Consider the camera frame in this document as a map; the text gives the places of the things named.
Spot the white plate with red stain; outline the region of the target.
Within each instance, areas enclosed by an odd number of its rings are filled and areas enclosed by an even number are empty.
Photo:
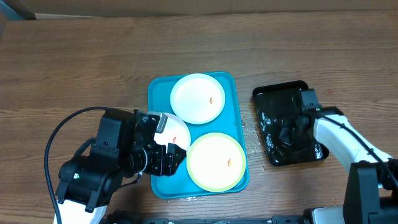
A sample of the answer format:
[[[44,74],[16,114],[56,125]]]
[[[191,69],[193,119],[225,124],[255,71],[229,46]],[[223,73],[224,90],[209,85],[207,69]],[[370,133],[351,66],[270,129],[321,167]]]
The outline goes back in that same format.
[[[162,128],[162,132],[151,135],[156,144],[165,146],[166,152],[170,152],[170,150],[168,150],[169,144],[175,144],[185,151],[189,150],[191,145],[191,135],[184,121],[171,113],[150,111],[149,114],[160,116],[159,124]]]

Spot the yellow-green plate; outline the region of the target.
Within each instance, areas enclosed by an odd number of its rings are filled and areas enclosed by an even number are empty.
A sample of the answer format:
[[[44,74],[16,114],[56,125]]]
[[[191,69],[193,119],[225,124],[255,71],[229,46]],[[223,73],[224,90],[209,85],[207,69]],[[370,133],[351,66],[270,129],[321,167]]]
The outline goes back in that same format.
[[[201,189],[225,192],[235,187],[243,178],[246,155],[242,146],[231,136],[208,133],[190,146],[187,171]]]

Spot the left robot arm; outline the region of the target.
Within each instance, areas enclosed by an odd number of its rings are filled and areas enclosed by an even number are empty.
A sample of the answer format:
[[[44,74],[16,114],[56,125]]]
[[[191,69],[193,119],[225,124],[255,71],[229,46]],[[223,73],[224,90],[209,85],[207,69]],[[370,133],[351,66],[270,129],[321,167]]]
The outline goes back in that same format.
[[[96,137],[86,140],[61,166],[56,189],[49,175],[49,150],[45,150],[45,178],[55,223],[100,223],[113,193],[125,186],[123,179],[133,177],[136,184],[142,174],[174,175],[187,156],[172,142],[155,141],[155,134],[164,132],[165,114],[102,110]]]

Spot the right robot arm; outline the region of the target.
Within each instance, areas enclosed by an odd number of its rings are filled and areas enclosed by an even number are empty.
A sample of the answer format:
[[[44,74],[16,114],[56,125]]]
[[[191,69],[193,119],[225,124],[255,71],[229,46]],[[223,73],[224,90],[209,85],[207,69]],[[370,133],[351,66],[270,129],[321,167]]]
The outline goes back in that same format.
[[[366,140],[336,107],[302,109],[284,121],[279,138],[294,144],[304,134],[349,174],[343,204],[310,209],[307,223],[397,223],[397,159]]]

